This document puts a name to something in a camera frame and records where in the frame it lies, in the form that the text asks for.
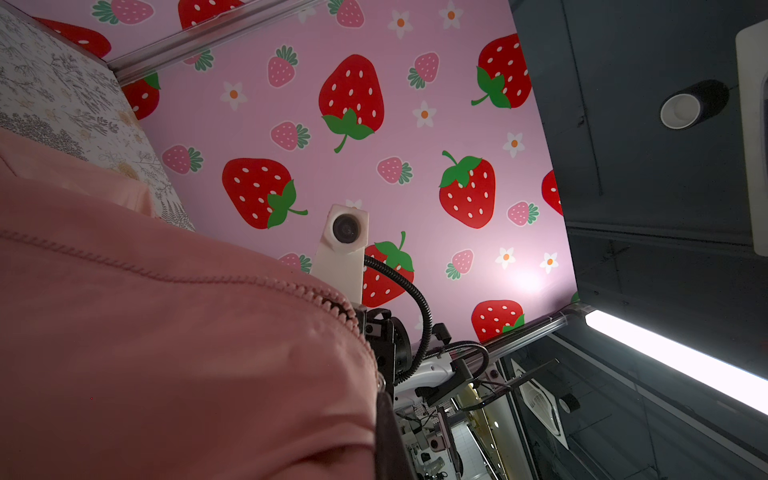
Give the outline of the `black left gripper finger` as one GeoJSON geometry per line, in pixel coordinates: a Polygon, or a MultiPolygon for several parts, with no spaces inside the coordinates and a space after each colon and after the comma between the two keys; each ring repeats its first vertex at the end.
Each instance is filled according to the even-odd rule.
{"type": "Polygon", "coordinates": [[[386,392],[378,392],[376,397],[374,468],[377,480],[416,479],[391,398],[386,392]]]}

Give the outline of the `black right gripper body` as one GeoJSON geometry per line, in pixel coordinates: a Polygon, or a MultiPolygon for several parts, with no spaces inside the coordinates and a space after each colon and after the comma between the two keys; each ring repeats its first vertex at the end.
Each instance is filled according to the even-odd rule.
{"type": "Polygon", "coordinates": [[[400,319],[386,308],[356,309],[359,330],[370,344],[378,371],[387,384],[400,384],[413,364],[410,337],[400,319]]]}

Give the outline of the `pink hooded zip jacket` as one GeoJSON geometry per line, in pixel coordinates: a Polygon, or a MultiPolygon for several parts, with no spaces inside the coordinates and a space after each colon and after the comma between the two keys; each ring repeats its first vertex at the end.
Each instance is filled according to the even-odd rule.
{"type": "Polygon", "coordinates": [[[376,396],[343,293],[2,132],[3,478],[371,479],[376,396]]]}

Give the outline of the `long white ceiling light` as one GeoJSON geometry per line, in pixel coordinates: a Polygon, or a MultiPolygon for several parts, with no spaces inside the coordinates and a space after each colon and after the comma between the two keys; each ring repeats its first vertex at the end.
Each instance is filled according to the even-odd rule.
{"type": "Polygon", "coordinates": [[[586,324],[653,360],[767,414],[767,380],[618,317],[595,310],[586,324]]]}

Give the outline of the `round black ceiling fixture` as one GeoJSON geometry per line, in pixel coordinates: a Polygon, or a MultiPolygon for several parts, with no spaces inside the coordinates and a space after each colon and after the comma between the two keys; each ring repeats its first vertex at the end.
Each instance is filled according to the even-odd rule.
{"type": "Polygon", "coordinates": [[[667,97],[659,109],[659,120],[669,130],[689,129],[720,114],[729,98],[730,89],[723,82],[703,80],[667,97]]]}

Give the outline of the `aluminium right corner post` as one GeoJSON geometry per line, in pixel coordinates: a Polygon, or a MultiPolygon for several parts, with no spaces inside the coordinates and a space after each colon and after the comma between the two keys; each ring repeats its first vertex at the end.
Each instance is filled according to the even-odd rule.
{"type": "Polygon", "coordinates": [[[252,31],[297,15],[309,7],[316,7],[320,3],[320,0],[247,2],[201,25],[174,33],[110,60],[106,66],[121,86],[128,85],[201,51],[231,42],[252,31]]]}

